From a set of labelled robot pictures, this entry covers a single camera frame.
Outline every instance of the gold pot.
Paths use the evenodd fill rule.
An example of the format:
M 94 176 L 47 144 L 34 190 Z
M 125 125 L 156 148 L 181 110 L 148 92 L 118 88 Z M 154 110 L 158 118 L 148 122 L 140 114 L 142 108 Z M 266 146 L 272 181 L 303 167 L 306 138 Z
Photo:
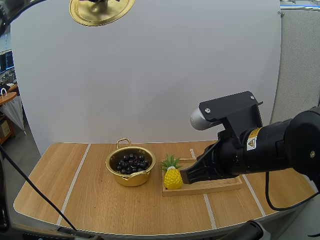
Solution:
M 128 141 L 130 146 L 119 147 L 119 142 Z M 124 155 L 144 155 L 149 160 L 149 167 L 147 170 L 134 172 L 130 175 L 121 174 L 116 171 L 116 166 Z M 108 170 L 113 173 L 114 179 L 123 186 L 136 187 L 146 183 L 151 174 L 151 169 L 156 163 L 156 156 L 152 151 L 142 146 L 132 146 L 128 138 L 121 138 L 116 142 L 116 150 L 112 151 L 105 160 L 105 165 Z

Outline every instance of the wooden tray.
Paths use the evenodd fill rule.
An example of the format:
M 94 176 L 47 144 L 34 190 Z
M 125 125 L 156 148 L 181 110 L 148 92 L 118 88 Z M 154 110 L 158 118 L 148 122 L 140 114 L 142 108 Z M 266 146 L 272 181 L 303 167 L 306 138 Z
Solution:
M 197 160 L 195 158 L 181 158 L 179 165 L 180 169 L 186 169 L 192 166 Z M 193 184 L 183 184 L 179 189 L 166 189 L 164 184 L 165 171 L 162 171 L 162 196 L 185 196 L 197 194 L 210 194 L 217 192 L 224 192 L 229 190 L 240 189 L 242 181 L 239 176 L 235 178 L 211 180 L 211 181 L 198 181 Z

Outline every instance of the pineapple leaves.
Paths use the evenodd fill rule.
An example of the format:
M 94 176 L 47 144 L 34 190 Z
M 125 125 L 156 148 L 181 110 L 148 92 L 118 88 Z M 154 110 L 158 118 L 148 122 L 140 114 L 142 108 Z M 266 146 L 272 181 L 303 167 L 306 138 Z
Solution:
M 180 157 L 175 159 L 175 155 L 169 155 L 168 153 L 166 153 L 166 160 L 161 162 L 161 169 L 163 171 L 167 171 L 167 169 L 171 166 L 174 166 L 176 169 L 181 168 L 181 165 L 178 165 L 178 162 L 180 160 Z

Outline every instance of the white backdrop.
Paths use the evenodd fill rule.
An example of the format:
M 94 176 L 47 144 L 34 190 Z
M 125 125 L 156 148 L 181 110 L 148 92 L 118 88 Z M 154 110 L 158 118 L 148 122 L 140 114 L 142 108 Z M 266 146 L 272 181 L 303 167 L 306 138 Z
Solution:
M 55 142 L 217 139 L 197 131 L 200 102 L 251 91 L 264 124 L 276 94 L 279 0 L 136 0 L 114 23 L 87 27 L 69 0 L 49 0 L 11 26 L 18 85 L 41 154 Z

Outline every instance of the umbrella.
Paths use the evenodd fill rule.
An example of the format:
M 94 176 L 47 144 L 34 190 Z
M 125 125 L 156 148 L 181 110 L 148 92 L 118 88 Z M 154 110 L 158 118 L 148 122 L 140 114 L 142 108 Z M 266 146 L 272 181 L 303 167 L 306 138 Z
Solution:
M 19 128 L 21 128 L 22 131 L 24 131 L 25 135 L 27 135 L 25 131 L 24 115 L 20 96 L 16 96 L 11 101 L 3 104 L 0 107 L 0 112 L 6 115 L 12 122 L 14 122 Z

